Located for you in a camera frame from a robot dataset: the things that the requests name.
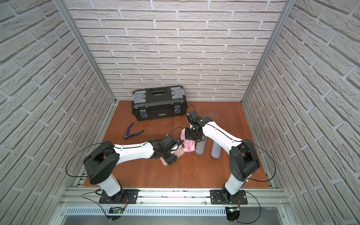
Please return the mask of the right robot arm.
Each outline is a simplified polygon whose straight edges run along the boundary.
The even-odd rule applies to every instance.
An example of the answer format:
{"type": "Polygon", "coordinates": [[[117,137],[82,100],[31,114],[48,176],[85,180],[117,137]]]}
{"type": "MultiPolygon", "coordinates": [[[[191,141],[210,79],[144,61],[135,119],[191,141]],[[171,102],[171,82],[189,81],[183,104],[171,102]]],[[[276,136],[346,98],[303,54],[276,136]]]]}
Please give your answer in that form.
{"type": "Polygon", "coordinates": [[[185,129],[187,140],[198,141],[202,137],[207,137],[228,153],[231,175],[223,186],[223,193],[228,202],[232,201],[246,181],[261,167],[254,144],[231,135],[208,117],[187,119],[189,120],[189,127],[185,129]]]}

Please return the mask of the pink microfibre cloth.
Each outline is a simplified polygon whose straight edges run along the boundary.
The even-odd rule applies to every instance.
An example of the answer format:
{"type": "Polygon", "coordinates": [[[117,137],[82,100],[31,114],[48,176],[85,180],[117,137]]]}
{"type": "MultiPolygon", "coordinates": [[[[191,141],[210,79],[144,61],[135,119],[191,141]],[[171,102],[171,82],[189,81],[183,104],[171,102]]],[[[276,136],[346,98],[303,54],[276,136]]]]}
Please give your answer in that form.
{"type": "Polygon", "coordinates": [[[185,152],[194,152],[196,148],[195,141],[193,140],[187,140],[185,138],[185,128],[181,131],[180,139],[182,141],[183,150],[185,152]]]}

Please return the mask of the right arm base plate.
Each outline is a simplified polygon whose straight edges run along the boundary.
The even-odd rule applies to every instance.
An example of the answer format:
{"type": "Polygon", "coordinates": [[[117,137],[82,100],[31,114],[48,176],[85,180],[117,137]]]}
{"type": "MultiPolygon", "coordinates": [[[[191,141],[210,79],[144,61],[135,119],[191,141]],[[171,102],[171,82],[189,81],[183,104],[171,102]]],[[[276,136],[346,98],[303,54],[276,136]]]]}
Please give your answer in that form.
{"type": "Polygon", "coordinates": [[[231,205],[247,205],[248,200],[244,190],[239,190],[236,194],[231,195],[227,190],[212,189],[210,190],[211,204],[231,204],[231,205]]]}

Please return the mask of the pink eyeglass case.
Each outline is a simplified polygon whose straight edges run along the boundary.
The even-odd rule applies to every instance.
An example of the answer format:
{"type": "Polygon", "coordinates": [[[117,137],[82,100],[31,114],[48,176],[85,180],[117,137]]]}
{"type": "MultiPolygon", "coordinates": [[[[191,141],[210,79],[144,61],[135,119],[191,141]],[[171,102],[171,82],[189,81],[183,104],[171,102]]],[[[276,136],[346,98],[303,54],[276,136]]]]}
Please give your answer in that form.
{"type": "Polygon", "coordinates": [[[173,153],[171,153],[168,157],[166,158],[160,158],[161,162],[164,164],[164,166],[170,166],[172,165],[179,157],[181,157],[182,155],[185,154],[185,151],[183,150],[183,148],[179,148],[177,150],[175,150],[173,153]]]}

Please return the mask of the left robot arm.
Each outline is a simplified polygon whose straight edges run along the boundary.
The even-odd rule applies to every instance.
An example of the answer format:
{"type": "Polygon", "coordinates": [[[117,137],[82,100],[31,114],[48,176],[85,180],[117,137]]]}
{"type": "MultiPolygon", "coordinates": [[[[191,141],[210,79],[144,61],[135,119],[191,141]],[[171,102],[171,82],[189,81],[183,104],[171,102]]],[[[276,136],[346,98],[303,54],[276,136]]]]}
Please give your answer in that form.
{"type": "Polygon", "coordinates": [[[122,186],[113,175],[118,164],[136,159],[162,158],[170,166],[177,160],[175,152],[181,146],[182,141],[173,139],[171,135],[131,145],[105,141],[85,157],[83,164],[90,184],[99,185],[108,197],[114,197],[122,192],[122,186]]]}

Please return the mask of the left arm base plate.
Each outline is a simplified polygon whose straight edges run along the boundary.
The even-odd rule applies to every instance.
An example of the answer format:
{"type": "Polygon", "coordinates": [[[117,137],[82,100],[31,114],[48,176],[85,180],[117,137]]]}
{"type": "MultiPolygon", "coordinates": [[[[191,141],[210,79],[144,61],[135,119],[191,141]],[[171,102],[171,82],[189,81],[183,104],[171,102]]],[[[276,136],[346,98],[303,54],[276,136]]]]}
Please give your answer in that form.
{"type": "Polygon", "coordinates": [[[122,189],[119,193],[109,197],[103,190],[100,195],[100,204],[135,204],[137,201],[138,189],[122,189]]]}

